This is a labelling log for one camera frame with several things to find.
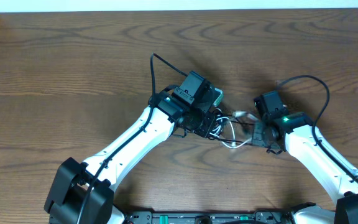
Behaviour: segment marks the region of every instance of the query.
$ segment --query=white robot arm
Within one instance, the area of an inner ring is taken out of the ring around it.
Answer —
[[[119,136],[108,147],[84,160],[88,164],[86,171],[95,175],[100,165],[108,155],[112,154],[118,146],[130,138],[141,128],[147,120],[150,113],[150,107],[147,107],[139,119],[121,136]],[[116,191],[118,185],[129,171],[156,145],[168,139],[171,135],[174,123],[169,121],[167,114],[154,108],[149,125],[144,132],[141,132],[136,138],[122,148],[103,169],[98,179],[100,181],[109,180],[110,189]],[[121,224],[125,220],[124,214],[115,206],[112,208],[111,217],[108,224]]]
[[[325,140],[318,128],[316,128],[316,135],[331,155],[358,176],[358,169]],[[358,194],[358,183],[354,182],[316,145],[310,125],[295,128],[292,133],[286,134],[285,148],[291,156],[297,158],[313,174],[327,191],[335,206],[337,206],[337,202],[340,202],[339,199],[345,198],[345,195]],[[317,206],[299,210],[293,214],[293,217],[298,224],[332,224],[336,219],[334,212],[320,209]]]
[[[153,56],[177,70],[158,55]],[[121,224],[124,215],[113,205],[113,198],[128,172],[176,128],[184,129],[185,134],[189,131],[202,138],[209,136],[216,123],[209,109],[221,102],[223,92],[196,72],[184,75],[180,86],[168,86],[153,94],[140,118],[107,148],[81,164],[69,158],[59,167],[44,205],[57,223]],[[88,185],[88,189],[85,191],[82,185]]]
[[[270,146],[272,149],[268,151],[276,154],[288,151],[297,158],[336,206],[336,213],[316,206],[299,209],[293,213],[295,223],[358,223],[358,169],[327,142],[315,127],[316,121],[304,113],[289,114],[277,91],[263,94],[254,101],[262,118],[259,129],[264,130],[259,133],[263,140],[256,143]]]

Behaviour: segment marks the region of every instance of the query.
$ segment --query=wood grain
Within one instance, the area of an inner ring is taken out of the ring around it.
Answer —
[[[100,151],[150,97],[149,56],[195,70],[231,109],[286,78],[312,74],[330,87],[319,127],[358,167],[358,9],[0,14],[0,223],[46,223],[57,167]],[[155,63],[157,88],[183,77]],[[324,90],[288,84],[283,97],[311,116]],[[316,202],[334,209],[288,154],[231,152],[217,142],[170,138],[116,192],[125,209],[242,211]]]

